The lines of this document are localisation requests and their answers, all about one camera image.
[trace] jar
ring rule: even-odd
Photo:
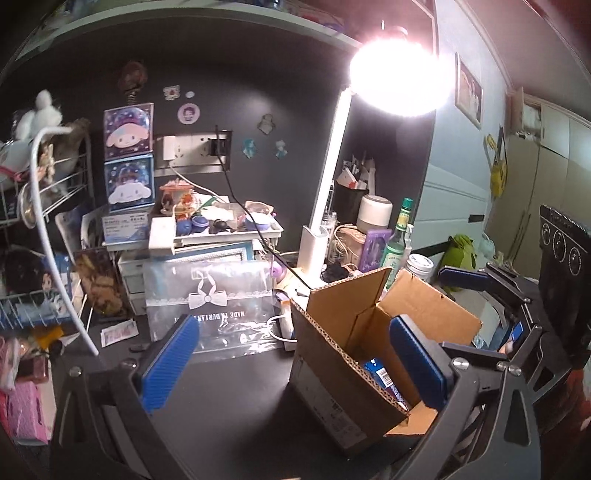
[[[434,267],[435,265],[429,258],[419,254],[411,254],[404,268],[421,280],[429,281]]]

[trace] bow graphic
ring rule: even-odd
[[[199,281],[199,285],[197,286],[197,293],[189,294],[190,310],[198,309],[206,303],[213,303],[214,305],[218,305],[220,307],[225,307],[228,305],[228,296],[226,295],[226,291],[216,291],[215,280],[211,277],[209,273],[207,273],[207,279],[209,280],[209,283],[212,285],[211,290],[209,290],[209,294],[206,294],[202,290],[204,284],[203,274],[199,271],[194,271],[192,273],[194,275],[197,275],[197,278],[201,278],[201,280]]]

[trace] toy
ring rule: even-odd
[[[16,140],[28,140],[34,138],[45,127],[57,127],[62,120],[61,112],[53,106],[51,94],[42,90],[35,100],[36,110],[25,113],[16,129]]]
[[[179,220],[188,220],[195,213],[195,204],[193,201],[193,195],[186,193],[174,206],[174,217]]]
[[[194,215],[191,218],[191,224],[193,225],[193,233],[201,233],[209,226],[209,220],[201,215]]]
[[[193,225],[191,224],[191,220],[179,220],[177,222],[177,236],[184,236],[191,233],[191,229]]]
[[[181,179],[174,179],[166,182],[160,187],[162,192],[162,209],[160,213],[165,215],[173,214],[173,206],[178,204],[186,194],[193,193],[193,186]]]
[[[105,183],[112,212],[154,204],[154,157],[149,154],[105,163]]]
[[[152,151],[153,103],[105,110],[105,160]]]

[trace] green plush toy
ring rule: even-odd
[[[476,269],[476,251],[472,239],[462,233],[449,238],[450,245],[441,259],[441,267],[465,268],[466,270]],[[461,288],[445,287],[446,291],[459,291]]]

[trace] plastic bag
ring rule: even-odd
[[[0,390],[11,394],[15,390],[21,344],[16,338],[0,337]]]
[[[144,283],[152,340],[183,314],[199,321],[195,361],[281,347],[267,328],[274,308],[266,261],[152,261],[144,264]]]

